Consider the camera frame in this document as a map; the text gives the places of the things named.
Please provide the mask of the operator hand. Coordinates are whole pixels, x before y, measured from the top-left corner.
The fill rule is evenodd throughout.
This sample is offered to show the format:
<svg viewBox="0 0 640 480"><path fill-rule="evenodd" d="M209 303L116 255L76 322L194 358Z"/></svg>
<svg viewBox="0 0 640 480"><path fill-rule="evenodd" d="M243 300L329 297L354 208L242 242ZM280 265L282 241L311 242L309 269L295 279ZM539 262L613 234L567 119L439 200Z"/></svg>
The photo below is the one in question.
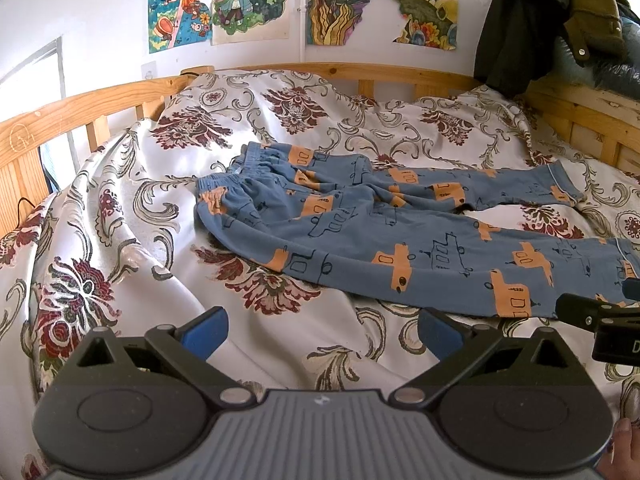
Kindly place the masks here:
<svg viewBox="0 0 640 480"><path fill-rule="evenodd" d="M614 427L612 441L599 460L597 471L606 480L640 480L639 427L622 418Z"/></svg>

